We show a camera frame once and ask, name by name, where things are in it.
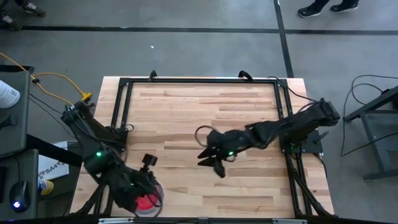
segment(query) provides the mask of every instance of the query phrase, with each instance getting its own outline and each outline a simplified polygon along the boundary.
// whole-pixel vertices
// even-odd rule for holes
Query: wooden table
[[[111,123],[119,78],[103,79],[95,118],[105,126]],[[302,79],[288,79],[288,84],[297,94],[306,95]],[[308,103],[290,96],[294,112]],[[118,124],[123,105],[122,100]],[[193,137],[197,127],[206,124],[224,132],[277,119],[272,85],[136,83],[127,119],[135,130],[127,140],[126,164],[138,169],[145,153],[159,158],[152,170],[165,189],[160,217],[293,217],[285,157],[278,140],[265,150],[250,149],[239,154],[235,162],[225,162],[224,179],[211,167],[197,166],[197,155],[202,150]],[[206,130],[200,133],[202,140],[206,135]],[[321,162],[314,155],[305,154],[303,164],[309,189],[333,213]],[[71,212],[86,202],[96,186],[82,168]],[[300,190],[298,194],[304,211]],[[132,214],[114,204],[112,216]]]

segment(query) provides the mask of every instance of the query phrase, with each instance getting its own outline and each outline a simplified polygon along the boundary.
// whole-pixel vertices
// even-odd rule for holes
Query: person's shoe
[[[35,14],[36,16],[40,17],[45,17],[46,15],[46,12],[33,4],[32,1],[26,1],[22,7],[24,8],[25,12],[29,14]]]
[[[358,8],[358,3],[353,6],[343,6],[342,4],[334,5],[330,7],[330,11],[333,13],[351,12]]]
[[[301,16],[302,18],[308,18],[308,17],[313,17],[313,16],[319,16],[321,14],[321,11],[315,10],[315,7],[313,4],[311,4],[308,7],[302,8],[298,10],[298,15]]]
[[[8,27],[10,27],[10,29],[20,30],[22,28],[22,25],[19,22],[12,19],[10,16],[8,16],[8,13],[0,12],[0,16],[1,20],[5,22],[8,25]]]

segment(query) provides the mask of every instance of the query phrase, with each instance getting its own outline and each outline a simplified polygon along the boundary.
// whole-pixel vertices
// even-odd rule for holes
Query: gray floor
[[[312,0],[280,0],[286,29],[398,30],[398,1],[362,0],[350,14],[332,14],[327,7],[317,18],[301,19],[296,10]],[[212,27],[276,29],[272,0],[36,0],[48,11],[46,18],[27,16],[9,6],[26,24],[120,27]],[[287,35],[295,77],[304,78],[312,98],[325,97],[343,114],[345,96],[354,77],[364,74],[398,77],[398,36]],[[278,34],[217,34],[173,32],[54,32],[0,30],[0,52],[36,72],[68,75],[97,100],[105,75],[148,76],[151,70],[171,76],[236,76],[246,70],[254,77],[286,77]],[[9,64],[0,58],[0,64]],[[381,89],[397,80],[363,78]],[[71,101],[80,99],[64,80],[45,77],[42,84]],[[62,110],[63,103],[32,93]],[[356,89],[358,98],[379,95],[368,86]],[[349,99],[347,113],[360,104]],[[337,215],[345,218],[398,222],[398,177],[364,182],[362,176],[377,171],[370,147],[340,158],[342,125],[330,129],[323,140],[328,183]],[[36,105],[29,111],[29,132],[46,141],[71,140],[52,118]],[[347,125],[349,151],[367,143],[362,124]],[[63,213],[47,206],[47,214]]]

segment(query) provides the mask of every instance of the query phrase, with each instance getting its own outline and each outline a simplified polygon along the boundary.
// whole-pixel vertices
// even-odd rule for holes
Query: white bottle
[[[19,91],[0,80],[0,108],[14,106],[20,97]]]

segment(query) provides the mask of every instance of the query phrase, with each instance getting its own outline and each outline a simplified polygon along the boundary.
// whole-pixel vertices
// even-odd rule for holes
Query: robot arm
[[[245,130],[230,130],[224,134],[213,129],[207,136],[205,150],[198,156],[206,158],[199,166],[210,166],[221,177],[225,177],[222,160],[236,157],[240,152],[251,147],[265,149],[276,137],[283,134],[285,140],[300,144],[307,135],[319,126],[334,126],[340,119],[330,102],[323,100],[312,103],[308,109],[278,121],[265,121],[245,126]]]
[[[149,166],[154,166],[157,158],[146,154],[142,160],[144,167],[135,170],[126,166],[118,154],[125,150],[125,128],[102,126],[93,118],[89,106],[83,102],[67,106],[61,119],[71,128],[80,144],[87,173],[96,181],[99,189],[109,186],[110,194],[119,207],[134,213],[138,197],[158,195],[156,178],[149,171]],[[82,212],[90,210],[94,203],[95,201],[89,201]]]

